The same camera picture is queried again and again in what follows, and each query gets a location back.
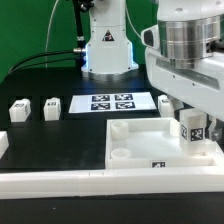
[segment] green wall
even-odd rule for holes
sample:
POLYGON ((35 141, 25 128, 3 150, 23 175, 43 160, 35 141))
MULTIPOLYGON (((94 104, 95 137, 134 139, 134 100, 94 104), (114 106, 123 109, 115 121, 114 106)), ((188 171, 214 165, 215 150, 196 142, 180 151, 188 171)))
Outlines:
MULTIPOLYGON (((45 51, 47 28, 55 0, 1 0, 0 82, 21 59, 45 51)), ((156 6, 150 0, 127 0, 133 25, 140 33, 156 23, 156 6)), ((84 34, 89 39, 88 14, 82 15, 84 34)), ((134 58, 144 63, 144 46, 127 22, 127 36, 134 45, 134 58)), ((76 31, 71 0, 60 0, 50 36, 49 51, 76 47, 76 31)), ((69 62, 51 66, 72 66, 69 62)))

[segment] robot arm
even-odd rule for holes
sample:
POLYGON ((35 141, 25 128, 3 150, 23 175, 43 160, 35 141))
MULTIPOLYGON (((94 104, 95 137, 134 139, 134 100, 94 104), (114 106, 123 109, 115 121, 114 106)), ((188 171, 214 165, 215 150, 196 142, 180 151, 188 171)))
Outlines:
POLYGON ((210 139, 217 140, 224 124, 224 0, 159 0, 157 18, 157 30, 142 32, 148 78, 213 117, 210 139))

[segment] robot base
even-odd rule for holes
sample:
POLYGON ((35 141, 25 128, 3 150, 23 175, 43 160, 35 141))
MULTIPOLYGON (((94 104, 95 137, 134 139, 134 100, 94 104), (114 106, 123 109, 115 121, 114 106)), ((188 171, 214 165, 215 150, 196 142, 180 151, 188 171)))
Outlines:
POLYGON ((97 81, 107 81, 107 82, 113 82, 113 81, 119 81, 128 79, 130 77, 135 77, 138 75, 139 66, 137 64, 134 64, 132 68, 130 68, 129 71, 123 72, 123 73, 116 73, 116 74, 99 74, 99 73, 93 73, 88 72, 82 69, 82 76, 84 78, 93 79, 97 81))

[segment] white paper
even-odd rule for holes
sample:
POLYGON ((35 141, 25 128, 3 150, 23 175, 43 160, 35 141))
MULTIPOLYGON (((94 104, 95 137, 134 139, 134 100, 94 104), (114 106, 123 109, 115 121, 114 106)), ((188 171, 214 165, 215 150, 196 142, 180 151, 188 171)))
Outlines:
POLYGON ((73 96, 69 113, 154 110, 149 92, 73 96))

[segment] black table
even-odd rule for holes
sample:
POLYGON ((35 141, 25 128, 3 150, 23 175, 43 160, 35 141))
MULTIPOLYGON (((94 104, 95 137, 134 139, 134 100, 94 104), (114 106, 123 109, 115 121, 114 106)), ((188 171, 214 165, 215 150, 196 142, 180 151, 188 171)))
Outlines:
MULTIPOLYGON (((0 172, 89 170, 105 168, 107 119, 158 117, 158 111, 69 114, 73 95, 160 91, 148 82, 145 66, 120 82, 81 78, 77 68, 27 69, 0 85, 0 131, 10 146, 0 172), (46 99, 62 103, 60 121, 45 122, 46 99), (11 123, 16 99, 31 101, 25 123, 11 123)), ((0 200, 0 223, 223 223, 224 193, 148 194, 29 200, 0 200)))

